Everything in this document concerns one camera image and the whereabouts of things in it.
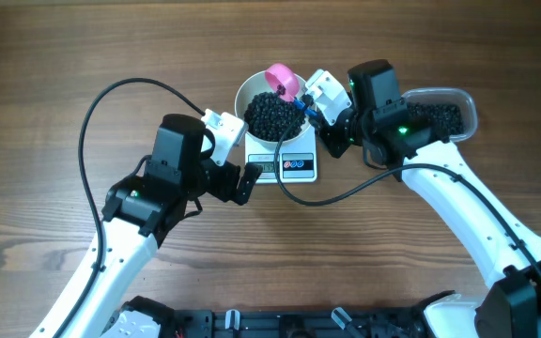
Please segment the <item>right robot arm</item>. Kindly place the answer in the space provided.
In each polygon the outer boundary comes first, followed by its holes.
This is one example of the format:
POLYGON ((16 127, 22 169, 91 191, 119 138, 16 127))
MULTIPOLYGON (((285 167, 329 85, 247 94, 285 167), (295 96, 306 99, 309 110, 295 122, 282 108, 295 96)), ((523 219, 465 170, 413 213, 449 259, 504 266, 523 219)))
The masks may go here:
POLYGON ((305 83, 314 123, 334 157, 352 145, 419 194, 462 243, 487 293, 430 302, 435 337, 541 337, 541 238, 517 219, 465 163, 447 130, 412 111, 384 59, 348 71, 348 85, 316 71, 305 83))

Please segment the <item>pink scoop with blue handle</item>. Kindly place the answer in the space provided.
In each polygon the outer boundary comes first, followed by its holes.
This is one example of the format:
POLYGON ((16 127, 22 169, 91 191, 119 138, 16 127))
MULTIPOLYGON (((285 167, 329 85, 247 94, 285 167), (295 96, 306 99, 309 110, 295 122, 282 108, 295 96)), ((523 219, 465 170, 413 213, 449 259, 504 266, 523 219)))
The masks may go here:
POLYGON ((275 92, 279 99, 293 103, 298 110, 304 111, 308 116, 317 117, 317 113, 311 108, 312 100, 301 99, 300 78, 286 65, 275 63, 264 71, 267 84, 275 92))

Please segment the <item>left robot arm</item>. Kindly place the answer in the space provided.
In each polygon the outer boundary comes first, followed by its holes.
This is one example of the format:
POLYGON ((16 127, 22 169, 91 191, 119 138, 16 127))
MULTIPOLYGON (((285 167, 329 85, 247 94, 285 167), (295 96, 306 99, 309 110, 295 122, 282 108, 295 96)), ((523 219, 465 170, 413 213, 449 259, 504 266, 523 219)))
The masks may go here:
POLYGON ((176 336, 173 309, 143 297, 121 299, 167 234, 200 214, 187 211, 188 203, 205 193, 238 205, 248 201, 261 168, 227 160, 247 130, 229 113, 166 115, 151 154, 107 193, 89 249, 34 336, 176 336))

